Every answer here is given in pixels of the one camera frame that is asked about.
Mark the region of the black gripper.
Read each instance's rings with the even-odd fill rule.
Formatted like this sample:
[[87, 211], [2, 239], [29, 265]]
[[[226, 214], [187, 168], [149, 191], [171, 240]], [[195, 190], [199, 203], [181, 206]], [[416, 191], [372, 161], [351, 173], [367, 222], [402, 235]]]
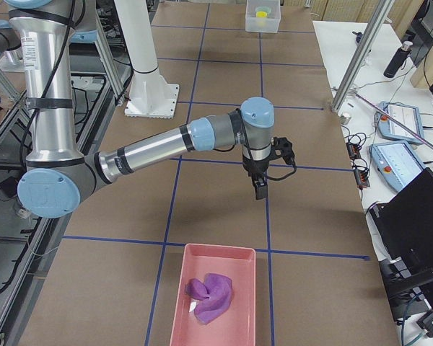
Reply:
[[[295, 155], [292, 143], [285, 137], [274, 137], [270, 144], [261, 149], [242, 146], [242, 165], [251, 178], [255, 190], [255, 199], [267, 198], [267, 181], [279, 182], [295, 173]], [[269, 176], [267, 171], [272, 161], [283, 159], [292, 168], [290, 173], [281, 177]]]

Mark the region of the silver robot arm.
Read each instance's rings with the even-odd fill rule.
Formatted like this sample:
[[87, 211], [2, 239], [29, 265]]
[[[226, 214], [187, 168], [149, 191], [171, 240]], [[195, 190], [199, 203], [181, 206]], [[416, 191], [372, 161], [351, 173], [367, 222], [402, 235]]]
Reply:
[[12, 65], [22, 60], [22, 46], [19, 35], [5, 19], [0, 19], [0, 57], [7, 57]]
[[255, 196], [268, 195], [270, 163], [284, 160], [297, 169], [292, 143], [273, 135], [274, 106], [251, 97], [223, 115], [209, 115], [111, 152], [91, 153], [84, 144], [105, 127], [105, 116], [89, 101], [84, 115], [73, 95], [70, 40], [104, 32], [94, 1], [9, 1], [9, 22], [18, 31], [30, 118], [20, 141], [25, 172], [17, 197], [29, 212], [42, 218], [68, 215], [101, 188], [136, 170], [192, 151], [242, 148], [242, 165]]

